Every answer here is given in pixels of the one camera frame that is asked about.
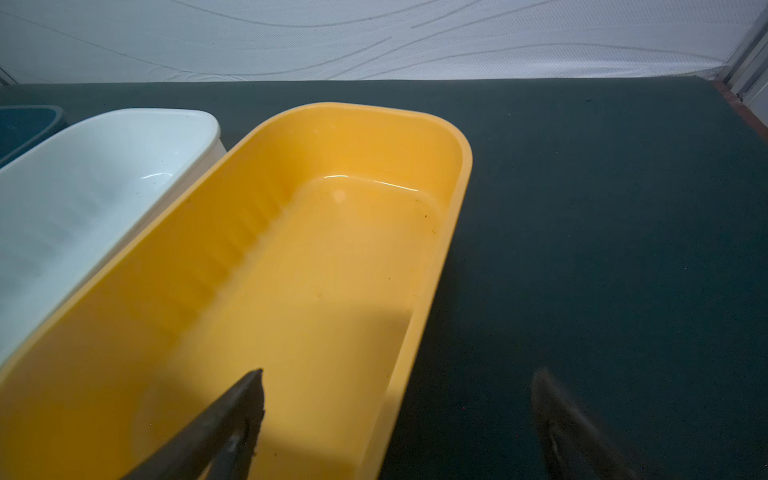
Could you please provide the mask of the yellow plastic bin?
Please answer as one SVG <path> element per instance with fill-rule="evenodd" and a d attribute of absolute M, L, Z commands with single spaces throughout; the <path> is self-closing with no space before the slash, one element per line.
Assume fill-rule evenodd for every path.
<path fill-rule="evenodd" d="M 471 170 L 426 113 L 264 121 L 2 366 L 2 477 L 137 473 L 260 371 L 250 478 L 376 478 Z"/>

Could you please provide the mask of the green table mat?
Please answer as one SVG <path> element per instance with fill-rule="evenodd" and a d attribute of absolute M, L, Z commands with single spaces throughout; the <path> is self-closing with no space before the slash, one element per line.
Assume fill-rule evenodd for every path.
<path fill-rule="evenodd" d="M 458 127 L 473 169 L 381 475 L 542 479 L 548 368 L 665 479 L 767 475 L 767 137 L 696 77 L 15 85 L 5 105 L 204 110 L 234 146 L 315 102 Z"/>

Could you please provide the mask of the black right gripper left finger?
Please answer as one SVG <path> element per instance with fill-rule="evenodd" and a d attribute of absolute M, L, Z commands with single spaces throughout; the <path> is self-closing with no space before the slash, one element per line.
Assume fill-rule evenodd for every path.
<path fill-rule="evenodd" d="M 244 375 L 127 479 L 246 479 L 264 419 L 263 371 Z"/>

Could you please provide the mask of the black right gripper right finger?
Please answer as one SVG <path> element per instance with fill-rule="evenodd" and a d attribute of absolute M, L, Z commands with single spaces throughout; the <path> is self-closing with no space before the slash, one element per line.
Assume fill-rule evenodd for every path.
<path fill-rule="evenodd" d="M 639 479 L 627 458 L 546 368 L 531 381 L 531 410 L 551 479 Z"/>

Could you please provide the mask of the blue plastic bin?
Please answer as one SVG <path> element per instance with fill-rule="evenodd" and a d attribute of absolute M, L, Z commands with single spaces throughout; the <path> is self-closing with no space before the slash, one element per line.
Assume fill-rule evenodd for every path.
<path fill-rule="evenodd" d="M 1 167 L 67 126 L 63 109 L 54 105 L 2 106 L 0 114 Z"/>

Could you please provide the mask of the white plastic bin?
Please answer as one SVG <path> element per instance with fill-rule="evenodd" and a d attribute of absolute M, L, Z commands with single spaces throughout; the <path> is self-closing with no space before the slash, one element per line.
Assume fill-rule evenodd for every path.
<path fill-rule="evenodd" d="M 219 121 L 129 108 L 69 126 L 1 169 L 1 358 L 223 158 Z"/>

